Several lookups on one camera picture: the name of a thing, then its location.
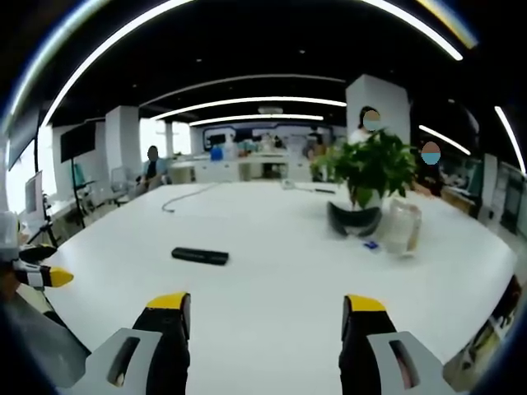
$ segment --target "white table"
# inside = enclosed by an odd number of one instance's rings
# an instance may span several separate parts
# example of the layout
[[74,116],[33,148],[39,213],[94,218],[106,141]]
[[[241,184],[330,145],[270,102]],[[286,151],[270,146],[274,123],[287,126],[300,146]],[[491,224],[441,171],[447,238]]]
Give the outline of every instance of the white table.
[[[91,350],[131,327],[158,295],[192,294],[188,394],[342,392],[343,297],[385,303],[445,363],[485,324],[516,256],[474,219],[415,194],[423,211],[417,256],[372,253],[329,230],[329,196],[279,183],[164,186],[97,221],[48,261],[75,274],[46,295]],[[174,247],[227,251],[225,267],[174,260]]]

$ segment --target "ceiling light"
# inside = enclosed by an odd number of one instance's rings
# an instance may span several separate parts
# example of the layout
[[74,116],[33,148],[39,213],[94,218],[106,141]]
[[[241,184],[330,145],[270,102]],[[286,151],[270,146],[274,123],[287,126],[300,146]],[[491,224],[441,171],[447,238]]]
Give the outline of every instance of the ceiling light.
[[459,18],[454,11],[450,9],[445,2],[441,0],[417,0],[428,11],[434,14],[437,19],[443,22],[446,27],[456,35],[456,37],[468,49],[472,49],[478,44],[478,40],[472,34],[468,27],[465,26],[463,20]]
[[196,121],[189,123],[190,126],[204,125],[206,123],[242,121],[250,119],[306,119],[310,121],[323,121],[324,117],[319,115],[294,115],[294,114],[258,114],[258,115],[236,115],[235,117],[223,117],[204,119],[203,121]]
[[110,0],[86,0],[83,4],[69,12],[64,21],[55,27],[49,35],[49,38],[38,48],[28,67],[18,80],[16,88],[10,98],[11,102],[6,107],[9,112],[3,117],[2,130],[0,133],[4,134],[9,129],[14,120],[13,116],[16,115],[16,112],[20,108],[20,104],[30,93],[31,88],[44,70],[44,67],[46,67],[64,42],[69,39],[72,32],[109,1]]
[[443,37],[441,37],[430,26],[425,25],[423,22],[418,20],[412,14],[407,13],[401,8],[396,7],[395,5],[390,4],[389,2],[386,2],[385,0],[362,0],[362,1],[367,2],[368,4],[374,7],[378,7],[381,10],[389,12],[390,14],[398,17],[399,19],[402,19],[409,25],[421,31],[424,35],[426,35],[430,40],[434,41],[437,45],[442,47],[443,50],[445,50],[452,58],[458,61],[463,60],[463,56],[461,56],[461,53],[459,53],[457,49],[455,49],[448,41],[446,41]]
[[516,153],[516,158],[518,158],[518,163],[520,164],[520,170],[523,174],[525,174],[524,158],[521,155],[520,146],[518,146],[518,142],[516,141],[516,136],[514,135],[514,132],[512,131],[511,124],[509,123],[501,107],[496,106],[494,107],[494,109],[496,110],[497,116],[500,117],[501,123],[503,123],[503,126],[505,127],[505,130],[507,131],[507,134],[509,135],[509,139],[511,140],[512,146],[514,147],[514,152]]
[[176,91],[165,93],[161,96],[157,96],[153,99],[150,99],[149,101],[141,103],[139,105],[139,108],[144,107],[145,105],[150,105],[155,101],[166,99],[169,96],[178,95],[183,92],[193,91],[194,89],[204,88],[206,86],[213,86],[217,84],[226,84],[227,82],[254,80],[257,78],[304,78],[304,79],[309,79],[309,80],[331,81],[331,82],[337,82],[340,84],[346,83],[346,80],[341,80],[339,78],[310,76],[310,75],[305,75],[305,74],[253,74],[250,76],[229,77],[229,78],[223,78],[221,80],[201,82],[196,85],[186,86],[185,88],[180,88]]
[[336,105],[338,107],[346,107],[346,103],[343,101],[335,100],[326,100],[326,99],[312,99],[309,97],[289,97],[289,96],[265,96],[265,97],[245,97],[243,99],[230,99],[230,100],[220,100],[213,101],[211,103],[205,103],[202,105],[192,105],[190,107],[185,107],[184,109],[175,109],[174,111],[169,111],[168,113],[160,114],[152,119],[163,119],[170,117],[172,115],[177,115],[181,113],[186,113],[188,111],[194,111],[196,109],[206,109],[207,107],[216,107],[218,105],[237,105],[239,103],[254,103],[260,101],[295,101],[301,103],[314,103],[318,105]]
[[42,67],[51,59],[60,46],[66,41],[71,33],[92,14],[97,12],[99,8],[104,6],[109,0],[89,0],[84,2],[80,7],[70,13],[68,18],[60,24],[39,48],[38,53],[32,59],[30,66],[26,69],[21,83],[17,88],[15,99],[11,106],[11,115],[13,115],[18,107],[22,96],[26,93],[32,80],[37,77]]
[[58,93],[57,97],[55,97],[55,100],[51,104],[51,107],[49,107],[48,113],[45,115],[44,120],[42,121],[42,126],[46,126],[49,121],[51,120],[51,117],[53,116],[54,112],[57,110],[60,103],[63,101],[66,94],[69,92],[70,89],[72,89],[75,82],[78,81],[78,79],[84,74],[84,72],[108,49],[110,49],[114,44],[117,44],[119,40],[121,40],[123,37],[128,35],[129,33],[132,33],[134,30],[136,30],[139,26],[147,23],[148,21],[154,19],[155,17],[170,11],[173,8],[176,8],[182,4],[185,4],[187,2],[192,2],[193,0],[169,0],[168,2],[164,2],[161,5],[152,8],[151,10],[145,12],[141,16],[138,16],[133,21],[130,21],[123,27],[121,27],[119,30],[117,30],[115,33],[113,33],[104,43],[102,43],[95,51],[93,51],[90,56],[88,56],[84,62],[82,62],[81,66],[78,67],[77,70],[72,74],[71,77],[69,77],[66,84],[63,86],[63,88]]
[[430,128],[427,128],[426,126],[419,125],[419,128],[420,128],[421,130],[424,130],[424,131],[427,132],[427,133],[430,133],[432,136],[436,136],[436,137],[440,138],[440,139],[443,140],[444,142],[448,142],[450,145],[455,146],[458,150],[460,150],[460,151],[463,152],[464,154],[470,156],[470,151],[469,151],[469,150],[467,150],[464,146],[458,144],[458,143],[455,142],[454,140],[448,138],[447,136],[443,136],[441,133],[436,132],[435,130],[432,130],[432,129],[430,129]]

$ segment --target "window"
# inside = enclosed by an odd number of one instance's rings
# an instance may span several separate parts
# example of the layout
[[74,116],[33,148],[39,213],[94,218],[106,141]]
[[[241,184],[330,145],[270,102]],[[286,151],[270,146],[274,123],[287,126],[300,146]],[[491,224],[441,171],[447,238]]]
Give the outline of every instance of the window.
[[42,170],[42,189],[48,196],[57,193],[52,146],[53,129],[50,126],[39,130],[39,170]]
[[139,121],[139,143],[141,161],[148,160],[148,148],[156,146],[160,158],[166,157],[166,125],[165,121],[142,118]]
[[7,172],[7,204],[9,211],[20,214],[26,209],[26,182],[35,175],[35,141],[22,152],[12,169]]
[[172,123],[172,147],[174,153],[181,152],[183,155],[190,155],[192,146],[190,143],[190,126],[188,123]]

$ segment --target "white pillar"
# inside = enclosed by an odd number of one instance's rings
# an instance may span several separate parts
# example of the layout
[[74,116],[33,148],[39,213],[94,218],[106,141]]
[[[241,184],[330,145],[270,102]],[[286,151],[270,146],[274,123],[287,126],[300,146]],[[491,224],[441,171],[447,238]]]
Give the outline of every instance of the white pillar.
[[363,74],[346,89],[347,130],[353,132],[360,123],[362,107],[379,111],[383,127],[410,143],[410,104],[404,88]]
[[7,138],[0,132],[0,212],[7,211]]
[[172,122],[166,123],[166,157],[174,156],[174,140],[172,140]]
[[203,148],[203,129],[190,128],[190,147],[193,154],[201,154],[204,152]]
[[139,109],[119,106],[106,115],[106,158],[108,171],[121,166],[133,173],[141,172]]

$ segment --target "black remote control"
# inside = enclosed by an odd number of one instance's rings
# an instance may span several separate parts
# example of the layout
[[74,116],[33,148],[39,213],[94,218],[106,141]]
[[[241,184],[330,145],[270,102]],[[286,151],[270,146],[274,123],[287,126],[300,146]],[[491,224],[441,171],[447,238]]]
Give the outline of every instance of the black remote control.
[[172,257],[176,259],[183,259],[185,261],[223,266],[229,260],[229,253],[177,247],[172,251]]

